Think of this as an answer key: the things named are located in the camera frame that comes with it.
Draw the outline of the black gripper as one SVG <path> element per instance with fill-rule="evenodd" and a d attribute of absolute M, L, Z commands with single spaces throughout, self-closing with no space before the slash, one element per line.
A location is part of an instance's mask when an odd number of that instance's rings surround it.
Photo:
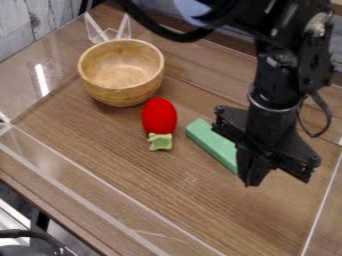
<path fill-rule="evenodd" d="M 246 187 L 260 186 L 276 169 L 304 183 L 311 181 L 321 157 L 299 134 L 296 109 L 218 105 L 214 113 L 213 130 L 236 144 L 238 176 Z"/>

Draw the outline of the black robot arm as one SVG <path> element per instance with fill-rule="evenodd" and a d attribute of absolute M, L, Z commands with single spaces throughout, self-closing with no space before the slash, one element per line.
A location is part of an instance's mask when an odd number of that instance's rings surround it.
<path fill-rule="evenodd" d="M 172 41 L 198 41 L 225 25 L 254 37 L 250 105 L 246 110 L 217 106 L 213 130 L 236 143 L 238 176 L 248 186 L 260 185 L 275 169 L 308 182 L 321 157 L 297 129 L 305 126 L 301 108 L 307 99 L 333 118 L 320 95 L 335 73 L 332 0 L 174 0 L 194 26 L 186 33 L 164 27 L 134 0 L 117 1 L 146 29 Z"/>

